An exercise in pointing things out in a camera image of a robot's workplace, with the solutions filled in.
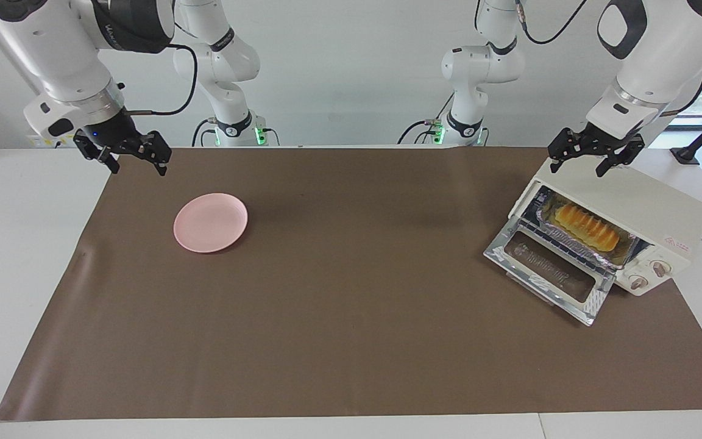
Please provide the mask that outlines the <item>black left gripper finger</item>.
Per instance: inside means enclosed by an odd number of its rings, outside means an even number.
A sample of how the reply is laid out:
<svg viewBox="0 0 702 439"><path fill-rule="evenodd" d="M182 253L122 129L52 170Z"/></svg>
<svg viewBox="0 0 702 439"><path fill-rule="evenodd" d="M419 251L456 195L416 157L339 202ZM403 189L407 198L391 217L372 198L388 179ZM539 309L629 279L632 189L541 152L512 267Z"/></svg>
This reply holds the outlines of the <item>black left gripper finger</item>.
<svg viewBox="0 0 702 439"><path fill-rule="evenodd" d="M606 157L596 167L597 177L604 177L613 167L629 166L644 148L645 141L643 137L641 135L633 136L618 152L607 153Z"/></svg>
<svg viewBox="0 0 702 439"><path fill-rule="evenodd" d="M576 134L571 128L563 128L548 146L551 159L550 170L557 173L562 165L574 158L576 153Z"/></svg>

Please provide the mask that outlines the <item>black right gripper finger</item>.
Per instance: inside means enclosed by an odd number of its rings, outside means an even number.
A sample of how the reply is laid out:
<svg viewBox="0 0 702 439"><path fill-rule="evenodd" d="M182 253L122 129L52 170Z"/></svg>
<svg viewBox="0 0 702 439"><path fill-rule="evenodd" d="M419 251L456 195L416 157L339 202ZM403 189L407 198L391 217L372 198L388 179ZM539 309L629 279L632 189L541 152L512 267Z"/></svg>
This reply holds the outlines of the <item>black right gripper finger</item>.
<svg viewBox="0 0 702 439"><path fill-rule="evenodd" d="M166 175L171 157L172 149L158 131L151 131L144 136L144 160L153 164L161 177Z"/></svg>
<svg viewBox="0 0 702 439"><path fill-rule="evenodd" d="M75 135L74 144L86 160L100 162L109 169L110 173L116 174L119 172L119 162L112 155L109 147L100 148L85 135Z"/></svg>

